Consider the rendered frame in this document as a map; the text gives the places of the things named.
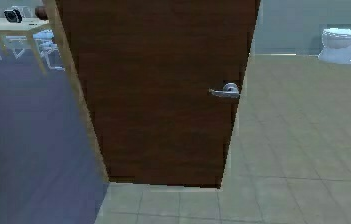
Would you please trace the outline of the light wooden table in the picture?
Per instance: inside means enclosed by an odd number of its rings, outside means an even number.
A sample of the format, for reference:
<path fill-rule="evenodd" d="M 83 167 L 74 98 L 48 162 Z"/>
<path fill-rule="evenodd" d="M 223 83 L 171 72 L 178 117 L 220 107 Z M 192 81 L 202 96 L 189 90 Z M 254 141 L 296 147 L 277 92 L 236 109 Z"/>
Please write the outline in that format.
<path fill-rule="evenodd" d="M 0 18 L 0 47 L 3 53 L 6 54 L 7 50 L 4 43 L 6 36 L 25 36 L 40 70 L 43 74 L 46 74 L 46 69 L 38 52 L 38 46 L 33 35 L 50 28 L 51 26 L 48 20 L 43 21 L 37 18 L 25 18 L 21 23 L 10 23 L 5 18 Z"/>

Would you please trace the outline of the black round alarm clock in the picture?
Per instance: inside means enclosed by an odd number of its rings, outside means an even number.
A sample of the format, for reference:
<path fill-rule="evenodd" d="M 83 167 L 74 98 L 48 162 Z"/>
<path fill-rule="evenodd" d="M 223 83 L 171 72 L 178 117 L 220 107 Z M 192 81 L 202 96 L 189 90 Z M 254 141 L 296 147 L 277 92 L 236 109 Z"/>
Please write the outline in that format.
<path fill-rule="evenodd" d="M 4 11 L 4 16 L 10 23 L 21 23 L 22 22 L 22 15 L 20 11 L 17 9 L 7 9 Z"/>

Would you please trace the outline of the dark brown wooden door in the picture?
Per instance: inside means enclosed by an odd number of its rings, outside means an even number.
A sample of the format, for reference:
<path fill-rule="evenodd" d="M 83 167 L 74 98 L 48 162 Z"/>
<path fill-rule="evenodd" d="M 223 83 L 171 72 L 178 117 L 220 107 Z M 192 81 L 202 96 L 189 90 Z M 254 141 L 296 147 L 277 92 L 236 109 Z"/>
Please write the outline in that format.
<path fill-rule="evenodd" d="M 109 178 L 218 188 L 261 0 L 55 0 Z"/>

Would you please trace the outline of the dark brown round ball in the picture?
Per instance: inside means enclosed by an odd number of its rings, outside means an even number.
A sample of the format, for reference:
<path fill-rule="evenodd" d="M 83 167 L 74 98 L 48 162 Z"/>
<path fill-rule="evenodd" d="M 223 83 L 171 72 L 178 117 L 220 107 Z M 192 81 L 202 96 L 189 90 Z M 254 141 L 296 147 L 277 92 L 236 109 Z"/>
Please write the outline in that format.
<path fill-rule="evenodd" d="M 35 16 L 40 20 L 47 20 L 47 12 L 44 6 L 37 6 L 34 10 Z"/>

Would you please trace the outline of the white toilet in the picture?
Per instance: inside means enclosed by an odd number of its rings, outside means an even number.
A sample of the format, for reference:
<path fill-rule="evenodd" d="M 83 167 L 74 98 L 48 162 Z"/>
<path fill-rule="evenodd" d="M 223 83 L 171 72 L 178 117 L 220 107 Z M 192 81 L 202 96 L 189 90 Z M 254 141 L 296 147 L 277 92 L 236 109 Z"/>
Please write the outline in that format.
<path fill-rule="evenodd" d="M 325 28 L 318 59 L 328 63 L 351 64 L 351 28 Z"/>

